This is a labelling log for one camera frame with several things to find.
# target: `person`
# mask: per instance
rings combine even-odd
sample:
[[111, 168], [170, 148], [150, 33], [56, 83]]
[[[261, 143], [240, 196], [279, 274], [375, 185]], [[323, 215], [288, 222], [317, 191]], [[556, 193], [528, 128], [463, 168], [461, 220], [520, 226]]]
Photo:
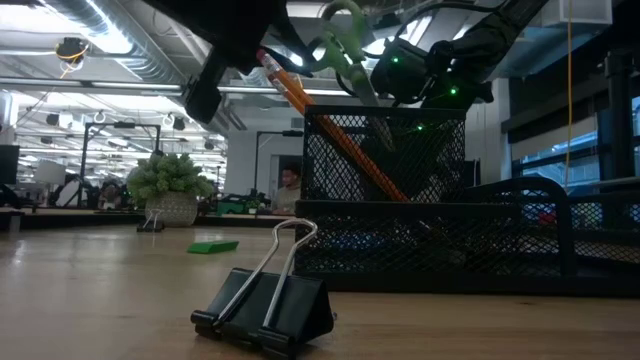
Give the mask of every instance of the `person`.
[[282, 169], [282, 183], [275, 198], [271, 201], [274, 215], [294, 215], [296, 201], [300, 200], [300, 165], [287, 164]]

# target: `binder clip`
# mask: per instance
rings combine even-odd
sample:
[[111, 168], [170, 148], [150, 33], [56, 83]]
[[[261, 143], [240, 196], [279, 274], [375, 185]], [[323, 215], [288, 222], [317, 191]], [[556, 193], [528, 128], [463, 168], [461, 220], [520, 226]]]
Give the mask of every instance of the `binder clip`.
[[149, 210], [149, 217], [147, 221], [141, 221], [138, 224], [137, 232], [161, 232], [164, 230], [164, 222], [162, 220], [158, 221], [158, 215], [162, 210], [159, 209], [151, 209]]
[[[280, 275], [263, 273], [280, 245], [279, 230], [290, 225], [306, 225], [311, 232], [293, 245]], [[334, 316], [325, 283], [288, 276], [296, 250], [317, 231], [315, 223], [304, 219], [274, 227], [273, 245], [258, 267], [232, 269], [207, 310], [191, 314], [196, 332], [213, 340], [249, 342], [272, 357], [286, 359], [295, 359], [301, 345], [331, 332]]]

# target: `wooden table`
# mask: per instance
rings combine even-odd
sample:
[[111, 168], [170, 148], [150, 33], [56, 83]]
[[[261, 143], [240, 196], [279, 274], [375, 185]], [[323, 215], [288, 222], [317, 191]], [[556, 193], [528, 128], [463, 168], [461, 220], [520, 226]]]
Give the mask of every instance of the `wooden table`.
[[[269, 229], [131, 226], [0, 234], [0, 358], [261, 359], [197, 337], [189, 323], [234, 266], [252, 268]], [[194, 255], [193, 241], [238, 240]], [[282, 266], [292, 232], [269, 271]], [[304, 359], [640, 359], [640, 302], [536, 297], [330, 294], [335, 330]]]

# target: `ceiling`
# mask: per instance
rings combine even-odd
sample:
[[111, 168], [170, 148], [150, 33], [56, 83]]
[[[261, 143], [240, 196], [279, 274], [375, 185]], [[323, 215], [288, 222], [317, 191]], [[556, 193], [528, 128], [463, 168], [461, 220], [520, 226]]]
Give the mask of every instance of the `ceiling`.
[[[558, 1], [551, 0], [550, 3], [558, 3]], [[408, 17], [415, 10], [416, 5], [425, 3], [399, 0], [357, 2], [369, 14], [379, 15], [395, 11], [401, 19]], [[478, 5], [486, 6], [495, 5], [498, 2], [498, 0], [475, 1]], [[37, 5], [15, 5], [16, 3]], [[190, 76], [200, 73], [210, 45], [193, 35], [188, 29], [172, 24], [170, 19], [141, 0], [93, 0], [91, 3], [98, 4], [97, 6], [108, 4], [109, 10], [106, 14], [112, 14], [114, 20], [107, 24], [107, 32], [110, 38], [115, 37], [115, 40], [118, 40], [116, 36], [118, 34], [126, 38], [128, 41], [125, 42], [132, 44], [133, 47], [130, 52], [125, 55], [110, 53], [109, 50], [116, 46], [117, 41], [105, 43], [105, 39], [97, 37], [92, 29], [80, 26], [78, 21], [75, 23], [69, 21], [69, 16], [64, 19], [59, 16], [60, 13], [55, 13], [58, 10], [40, 6], [38, 0], [0, 0], [0, 77], [39, 79], [64, 77], [65, 80], [184, 84]], [[321, 22], [317, 15], [323, 6], [322, 1], [288, 2], [292, 23], [305, 42], [320, 33]], [[466, 29], [483, 16], [483, 14], [463, 10], [439, 10], [413, 23], [406, 38], [410, 37], [411, 41], [418, 46], [429, 49], [435, 41], [462, 36]], [[566, 31], [562, 28], [562, 21], [551, 23], [545, 22], [545, 19], [549, 18], [543, 18], [541, 15], [523, 33], [512, 52], [496, 69], [494, 76], [526, 76], [544, 66], [543, 62], [552, 61], [564, 55], [561, 49]], [[337, 21], [348, 22], [348, 16], [339, 15]], [[588, 39], [603, 26], [606, 26], [606, 23], [582, 26], [576, 32], [578, 36]], [[381, 36], [382, 33], [382, 31], [374, 33], [376, 37], [382, 39], [367, 48], [370, 52], [379, 53], [383, 50], [382, 42], [386, 35]], [[65, 37], [84, 39], [91, 45], [81, 67], [77, 69], [67, 70], [69, 65], [55, 56], [56, 45]], [[292, 56], [286, 49], [278, 47], [277, 41], [270, 36], [265, 37], [264, 43], [287, 56]], [[141, 72], [135, 70], [136, 61], [139, 61], [135, 57], [139, 57], [140, 54], [150, 55], [149, 57], [154, 61], [153, 66], [162, 71], [154, 73], [155, 77], [141, 76]], [[372, 69], [374, 65], [375, 60], [368, 60], [365, 67]], [[263, 75], [253, 75], [247, 78], [242, 77], [235, 70], [228, 70], [222, 84], [270, 86]], [[301, 81], [305, 89], [325, 89], [335, 92], [332, 96], [316, 97], [318, 103], [358, 104], [357, 99], [341, 96], [334, 76], [333, 71], [325, 70], [315, 74], [313, 79], [301, 79]], [[170, 79], [170, 81], [154, 81], [154, 79]], [[65, 90], [47, 86], [19, 88], [0, 84], [0, 89], [3, 87], [2, 91], [5, 94], [11, 94], [14, 101], [19, 104], [20, 120], [16, 135], [18, 144], [23, 148], [21, 174], [25, 181], [28, 181], [32, 175], [33, 168], [39, 159], [59, 160], [64, 156], [63, 161], [67, 163], [68, 170], [78, 172], [84, 124], [98, 120], [102, 123], [101, 126], [116, 121], [159, 125], [162, 132], [161, 149], [163, 151], [189, 152], [197, 158], [196, 163], [205, 166], [206, 175], [214, 180], [217, 177], [217, 166], [221, 166], [220, 182], [224, 183], [227, 148], [225, 138], [229, 131], [289, 130], [296, 122], [292, 122], [292, 119], [300, 117], [282, 97], [277, 95], [226, 94], [223, 109], [219, 111], [220, 115], [212, 120], [210, 125], [205, 125], [196, 123], [186, 115], [175, 94], [163, 96], [139, 91], [136, 95], [130, 95], [130, 93], [124, 95], [125, 92], [115, 90], [101, 93], [96, 88], [81, 87]], [[83, 93], [83, 90], [91, 90], [92, 93]], [[63, 126], [47, 124], [47, 117], [55, 114], [61, 114], [60, 119], [64, 119], [61, 121]], [[182, 131], [174, 130], [172, 126], [175, 119], [179, 118], [183, 118], [185, 123], [185, 129]], [[141, 127], [135, 129], [106, 127], [102, 131], [88, 145], [89, 174], [96, 181], [106, 176], [126, 177], [126, 174], [135, 166], [136, 158], [148, 157], [149, 150], [153, 147], [149, 133]], [[113, 139], [119, 139], [116, 142], [120, 145], [114, 144]], [[205, 142], [208, 142], [208, 145], [213, 144], [213, 149], [205, 149]]]

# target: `scissors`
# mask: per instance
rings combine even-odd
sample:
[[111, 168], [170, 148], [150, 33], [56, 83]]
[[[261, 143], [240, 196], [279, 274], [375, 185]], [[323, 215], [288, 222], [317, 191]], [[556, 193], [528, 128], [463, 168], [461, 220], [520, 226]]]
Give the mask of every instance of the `scissors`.
[[[351, 13], [351, 29], [345, 31], [331, 23], [331, 18], [340, 10]], [[308, 65], [312, 72], [332, 68], [336, 73], [349, 80], [353, 92], [365, 106], [380, 106], [369, 75], [362, 66], [366, 56], [362, 51], [360, 39], [367, 33], [367, 23], [362, 10], [351, 0], [335, 0], [322, 13], [323, 34], [314, 40], [311, 47], [324, 45], [325, 53], [322, 58]], [[393, 140], [389, 126], [384, 119], [371, 118], [371, 124], [384, 146], [394, 151]]]

